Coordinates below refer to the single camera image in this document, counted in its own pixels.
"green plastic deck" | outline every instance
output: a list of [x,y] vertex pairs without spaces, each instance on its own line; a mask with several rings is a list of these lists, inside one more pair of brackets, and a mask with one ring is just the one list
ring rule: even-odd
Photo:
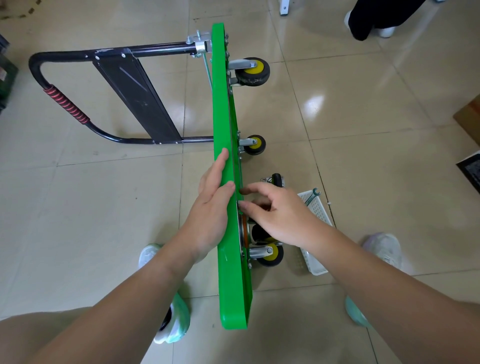
[[252,279],[248,269],[248,249],[240,254],[240,212],[237,201],[243,197],[238,192],[242,187],[241,166],[238,154],[238,126],[233,95],[228,93],[227,47],[222,23],[212,27],[212,99],[214,154],[218,157],[222,148],[229,152],[223,170],[221,185],[234,181],[237,192],[227,206],[228,223],[225,236],[218,245],[218,291],[220,296],[220,319],[225,329],[247,328],[252,303]]

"black trousers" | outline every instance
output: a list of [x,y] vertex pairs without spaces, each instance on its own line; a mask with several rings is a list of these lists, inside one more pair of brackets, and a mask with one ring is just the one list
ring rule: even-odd
[[348,25],[357,40],[365,40],[372,28],[402,25],[425,0],[358,0]]

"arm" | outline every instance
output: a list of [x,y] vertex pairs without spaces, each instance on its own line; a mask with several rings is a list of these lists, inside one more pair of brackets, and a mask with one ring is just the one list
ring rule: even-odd
[[[260,182],[241,209],[274,238],[304,248],[342,285],[404,363],[478,363],[480,315],[363,250],[287,189]],[[258,205],[271,204],[270,211]]]
[[30,363],[139,363],[192,265],[222,238],[233,182],[219,188],[226,149],[202,177],[177,235],[143,268],[81,315]]

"black metal handle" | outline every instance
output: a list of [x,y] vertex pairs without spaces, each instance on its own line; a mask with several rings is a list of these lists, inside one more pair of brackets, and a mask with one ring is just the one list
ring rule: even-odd
[[93,62],[106,57],[121,57],[126,53],[134,57],[166,56],[173,54],[196,54],[195,44],[185,42],[150,44],[145,46],[119,47],[109,49],[73,50],[65,52],[40,52],[32,55],[28,60],[28,67],[35,80],[43,90],[54,99],[60,106],[67,110],[76,120],[87,126],[96,134],[117,143],[124,144],[155,144],[153,139],[121,138],[104,132],[95,126],[90,118],[71,102],[60,90],[50,84],[43,76],[40,67],[45,62]]

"hand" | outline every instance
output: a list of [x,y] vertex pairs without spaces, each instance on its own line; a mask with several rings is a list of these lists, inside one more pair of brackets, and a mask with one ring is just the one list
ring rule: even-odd
[[200,179],[198,197],[179,234],[192,244],[196,261],[206,257],[222,240],[227,228],[227,205],[235,192],[235,183],[228,181],[222,187],[222,171],[228,159],[228,150],[222,152]]
[[[240,209],[281,242],[307,249],[308,243],[315,241],[317,227],[328,226],[290,189],[257,182],[240,189],[240,193],[262,195],[253,202],[239,201]],[[260,206],[270,207],[270,211]]]

